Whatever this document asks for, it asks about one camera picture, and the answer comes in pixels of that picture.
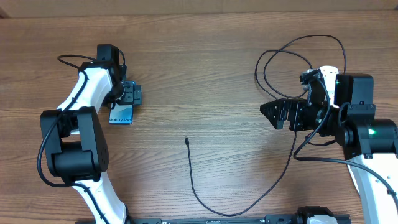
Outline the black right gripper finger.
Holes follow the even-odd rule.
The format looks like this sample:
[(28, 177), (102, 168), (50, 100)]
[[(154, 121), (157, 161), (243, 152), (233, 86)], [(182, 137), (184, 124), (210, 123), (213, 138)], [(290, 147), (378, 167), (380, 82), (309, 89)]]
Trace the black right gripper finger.
[(288, 110), (284, 102), (268, 102), (260, 106), (260, 112), (275, 129), (283, 129)]
[(299, 102), (298, 100), (285, 99), (285, 98), (270, 102), (269, 103), (269, 107), (271, 108), (271, 114), (269, 115), (270, 119), (272, 121), (273, 120), (287, 121), (289, 112), (298, 102)]

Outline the Samsung Galaxy smartphone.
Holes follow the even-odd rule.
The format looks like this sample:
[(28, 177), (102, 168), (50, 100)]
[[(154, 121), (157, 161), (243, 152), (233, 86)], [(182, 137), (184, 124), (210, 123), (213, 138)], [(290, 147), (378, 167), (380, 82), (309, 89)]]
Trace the Samsung Galaxy smartphone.
[(109, 114), (110, 124), (130, 125), (133, 121), (134, 105), (120, 105), (118, 103), (111, 103)]

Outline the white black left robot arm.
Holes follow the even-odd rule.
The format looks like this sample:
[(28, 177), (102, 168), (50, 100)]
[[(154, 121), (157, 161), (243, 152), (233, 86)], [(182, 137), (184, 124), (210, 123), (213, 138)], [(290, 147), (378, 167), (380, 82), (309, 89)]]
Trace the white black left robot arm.
[(85, 56), (77, 70), (68, 98), (40, 115), (38, 175), (51, 187), (74, 188), (91, 210), (93, 223), (132, 223), (107, 173), (109, 151), (98, 113), (108, 106), (110, 124), (132, 124), (142, 88), (127, 80), (125, 56), (112, 44), (99, 44), (96, 57)]

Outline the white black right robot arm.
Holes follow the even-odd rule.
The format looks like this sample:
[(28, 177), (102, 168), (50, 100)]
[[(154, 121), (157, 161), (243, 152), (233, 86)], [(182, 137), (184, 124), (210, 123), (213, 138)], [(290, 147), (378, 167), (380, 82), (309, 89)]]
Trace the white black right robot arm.
[(376, 119), (370, 75), (303, 73), (306, 99), (271, 101), (261, 113), (276, 129), (333, 136), (356, 184), (366, 223), (397, 223), (397, 125)]

